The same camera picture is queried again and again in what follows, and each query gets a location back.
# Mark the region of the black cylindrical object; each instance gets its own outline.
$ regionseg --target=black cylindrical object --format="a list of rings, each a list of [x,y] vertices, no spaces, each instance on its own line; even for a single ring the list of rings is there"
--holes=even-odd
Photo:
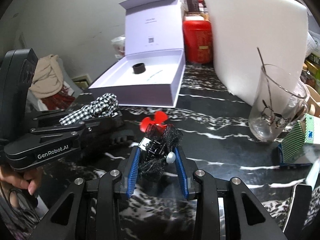
[[[146,71],[146,67],[145,67],[144,63],[135,64],[132,66],[132,68],[133,68],[133,72],[135,74],[141,74]]]

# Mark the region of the red plastic jar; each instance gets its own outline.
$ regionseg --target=red plastic jar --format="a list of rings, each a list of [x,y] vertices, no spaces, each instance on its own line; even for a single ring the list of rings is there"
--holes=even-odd
[[[186,59],[200,64],[210,63],[213,59],[212,31],[208,21],[201,16],[188,16],[183,22],[183,37]]]

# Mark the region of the beige fabric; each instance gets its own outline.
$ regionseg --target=beige fabric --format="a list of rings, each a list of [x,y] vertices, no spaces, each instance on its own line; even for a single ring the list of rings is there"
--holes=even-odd
[[[50,54],[38,60],[30,90],[36,98],[47,98],[58,93],[63,86],[63,74],[57,62],[58,55]]]

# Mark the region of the box lid flap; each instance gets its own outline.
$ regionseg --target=box lid flap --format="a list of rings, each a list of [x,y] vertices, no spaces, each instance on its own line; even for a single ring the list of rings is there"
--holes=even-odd
[[[179,0],[127,0],[125,54],[183,49]]]

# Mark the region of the red propeller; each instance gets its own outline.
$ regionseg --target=red propeller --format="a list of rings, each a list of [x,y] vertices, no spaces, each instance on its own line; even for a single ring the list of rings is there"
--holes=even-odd
[[[152,120],[150,117],[145,117],[142,122],[140,123],[140,130],[142,132],[146,132],[146,129],[149,124],[156,124],[160,127],[166,127],[166,124],[162,124],[164,121],[168,120],[168,116],[165,112],[156,111],[155,112],[155,119]]]

